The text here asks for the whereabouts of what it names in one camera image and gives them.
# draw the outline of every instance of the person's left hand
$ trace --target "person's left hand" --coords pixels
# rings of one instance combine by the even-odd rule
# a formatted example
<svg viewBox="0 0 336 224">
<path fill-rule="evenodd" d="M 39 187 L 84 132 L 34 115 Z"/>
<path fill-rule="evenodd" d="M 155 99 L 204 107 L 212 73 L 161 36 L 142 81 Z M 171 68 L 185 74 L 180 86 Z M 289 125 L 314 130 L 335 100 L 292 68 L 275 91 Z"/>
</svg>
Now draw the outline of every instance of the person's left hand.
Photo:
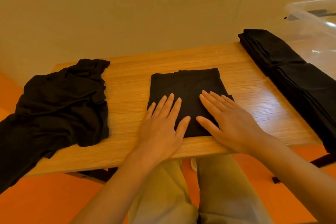
<svg viewBox="0 0 336 224">
<path fill-rule="evenodd" d="M 152 103 L 141 123 L 136 149 L 146 154 L 146 159 L 151 162 L 150 164 L 158 165 L 171 157 L 182 145 L 190 117 L 184 117 L 175 131 L 175 121 L 182 100 L 178 98 L 171 109 L 173 101 L 174 94 L 171 93 L 168 99 L 163 96 L 156 109 L 155 103 Z"/>
</svg>

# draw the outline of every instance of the white shoe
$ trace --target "white shoe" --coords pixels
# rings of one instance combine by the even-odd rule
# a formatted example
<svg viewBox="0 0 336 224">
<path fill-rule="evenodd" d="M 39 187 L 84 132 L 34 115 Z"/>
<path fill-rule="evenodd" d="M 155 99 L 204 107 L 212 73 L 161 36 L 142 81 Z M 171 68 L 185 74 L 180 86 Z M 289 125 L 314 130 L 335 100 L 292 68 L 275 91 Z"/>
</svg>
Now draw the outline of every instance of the white shoe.
<svg viewBox="0 0 336 224">
<path fill-rule="evenodd" d="M 195 172 L 197 172 L 197 161 L 196 158 L 191 159 L 191 169 Z"/>
</svg>

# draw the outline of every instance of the wood grain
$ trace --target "wood grain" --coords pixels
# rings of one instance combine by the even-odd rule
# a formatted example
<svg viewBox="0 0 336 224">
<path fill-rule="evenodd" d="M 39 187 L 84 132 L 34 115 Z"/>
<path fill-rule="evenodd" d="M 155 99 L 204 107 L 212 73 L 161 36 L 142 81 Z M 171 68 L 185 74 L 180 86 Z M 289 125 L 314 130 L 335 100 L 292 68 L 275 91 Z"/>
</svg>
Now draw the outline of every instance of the wood grain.
<svg viewBox="0 0 336 224">
<path fill-rule="evenodd" d="M 106 60 L 111 61 L 103 73 L 110 137 L 95 146 L 73 145 L 59 150 L 51 159 L 41 159 L 26 176 L 118 166 L 136 144 L 137 131 L 149 99 L 151 75 L 178 70 L 218 67 L 228 93 L 253 115 L 266 132 L 281 138 L 287 145 L 321 143 L 309 125 L 254 64 L 240 43 Z M 73 64 L 58 64 L 54 71 Z M 172 158 L 218 153 L 230 152 L 212 137 L 192 137 L 184 140 Z"/>
</svg>

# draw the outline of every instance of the person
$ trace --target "person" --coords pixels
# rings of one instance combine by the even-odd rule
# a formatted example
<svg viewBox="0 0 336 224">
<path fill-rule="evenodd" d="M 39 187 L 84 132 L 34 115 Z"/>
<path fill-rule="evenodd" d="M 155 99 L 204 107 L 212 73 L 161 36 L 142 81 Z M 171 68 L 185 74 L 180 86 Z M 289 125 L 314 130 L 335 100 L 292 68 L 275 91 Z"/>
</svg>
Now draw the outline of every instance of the person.
<svg viewBox="0 0 336 224">
<path fill-rule="evenodd" d="M 276 175 L 319 223 L 336 221 L 336 181 L 264 132 L 247 111 L 225 96 L 202 91 L 202 104 L 219 128 L 196 120 L 220 144 L 249 154 Z M 181 107 L 174 95 L 153 103 L 142 121 L 138 143 L 118 171 L 71 224 L 273 223 L 259 197 L 230 155 L 198 158 L 199 209 L 191 204 L 181 162 L 169 159 L 182 145 L 190 117 L 174 125 Z"/>
</svg>

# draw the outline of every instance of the folded black shirt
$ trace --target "folded black shirt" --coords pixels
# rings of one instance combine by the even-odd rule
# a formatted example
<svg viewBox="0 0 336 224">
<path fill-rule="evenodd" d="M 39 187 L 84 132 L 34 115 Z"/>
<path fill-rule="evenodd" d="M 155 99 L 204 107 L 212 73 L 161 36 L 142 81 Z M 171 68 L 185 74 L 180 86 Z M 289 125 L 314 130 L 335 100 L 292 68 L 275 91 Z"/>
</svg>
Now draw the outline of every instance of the folded black shirt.
<svg viewBox="0 0 336 224">
<path fill-rule="evenodd" d="M 336 153 L 336 81 L 312 64 L 279 66 L 270 79 L 320 137 Z"/>
<path fill-rule="evenodd" d="M 261 71 L 268 76 L 274 68 L 293 63 L 306 63 L 282 39 L 264 29 L 245 29 L 238 35 L 240 43 L 258 65 Z"/>
<path fill-rule="evenodd" d="M 184 137 L 210 136 L 210 133 L 196 121 L 197 116 L 203 116 L 218 126 L 215 119 L 200 101 L 202 90 L 207 92 L 213 91 L 218 95 L 225 95 L 233 99 L 232 96 L 226 92 L 217 68 L 180 70 L 175 73 L 152 75 L 147 108 L 149 108 L 153 102 L 157 104 L 164 95 L 168 97 L 170 93 L 174 93 L 174 102 L 179 97 L 182 99 L 175 129 L 185 116 L 190 116 L 191 120 Z"/>
<path fill-rule="evenodd" d="M 109 136 L 101 78 L 109 64 L 82 59 L 27 82 L 15 113 L 0 122 L 0 193 L 42 157 L 76 143 L 94 145 Z"/>
</svg>

